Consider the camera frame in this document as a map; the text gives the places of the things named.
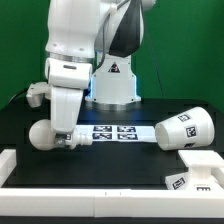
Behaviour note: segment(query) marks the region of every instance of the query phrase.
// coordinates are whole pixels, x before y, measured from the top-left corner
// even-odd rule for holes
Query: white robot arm
[[[51,0],[46,46],[48,83],[31,85],[27,99],[40,106],[43,94],[51,100],[51,121],[30,130],[31,143],[40,150],[91,144],[91,136],[76,131],[83,90],[94,70],[95,50],[126,57],[143,37],[143,8],[155,0]]]

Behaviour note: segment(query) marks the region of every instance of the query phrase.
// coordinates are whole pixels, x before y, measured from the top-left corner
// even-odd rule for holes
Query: sticker
[[[184,146],[184,148],[192,148],[195,145],[195,143],[188,143]]]
[[[118,134],[119,140],[138,140],[138,135],[136,134]]]
[[[93,131],[112,132],[112,126],[94,126]]]
[[[117,132],[136,132],[135,127],[118,126]]]
[[[191,119],[187,114],[181,115],[181,116],[179,116],[178,118],[179,118],[182,122],[185,122],[185,121],[188,121],[188,120]]]
[[[192,137],[197,136],[196,127],[186,128],[186,132],[187,132],[187,137],[188,138],[192,138]]]
[[[110,134],[110,133],[93,133],[93,140],[94,139],[98,139],[98,140],[112,139],[112,134]]]
[[[196,187],[197,191],[211,191],[210,187]]]
[[[180,178],[179,180],[177,180],[175,183],[173,183],[173,188],[174,190],[180,188],[181,186],[183,186],[185,184],[185,180],[184,178]]]
[[[110,68],[110,70],[108,72],[110,72],[110,73],[120,73],[120,70],[119,70],[116,62],[113,63],[112,67]]]

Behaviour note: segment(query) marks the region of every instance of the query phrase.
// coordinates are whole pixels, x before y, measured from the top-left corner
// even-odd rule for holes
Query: green wall
[[[0,0],[0,107],[44,79],[49,0]],[[224,112],[224,0],[157,0],[133,57],[142,97],[201,99]]]

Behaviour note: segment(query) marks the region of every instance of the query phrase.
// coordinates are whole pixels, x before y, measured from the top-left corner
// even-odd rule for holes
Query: black table
[[[198,100],[144,99],[140,108],[109,112],[87,108],[83,102],[78,124],[155,126],[178,113],[200,106],[215,124],[216,137],[208,149],[224,157],[224,114]],[[16,149],[17,167],[5,188],[114,188],[166,189],[165,177],[186,168],[177,151],[162,151],[156,143],[94,142],[75,150],[36,150],[29,141],[29,130],[38,120],[49,119],[49,101],[31,109],[20,98],[0,111],[0,152]],[[178,223],[180,219],[94,219],[0,217],[0,223]],[[223,220],[181,219],[182,223],[216,223]]]

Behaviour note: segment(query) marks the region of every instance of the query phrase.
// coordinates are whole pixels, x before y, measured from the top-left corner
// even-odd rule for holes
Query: white paper cup
[[[160,148],[166,151],[210,145],[215,129],[207,111],[195,107],[158,123],[155,135]]]

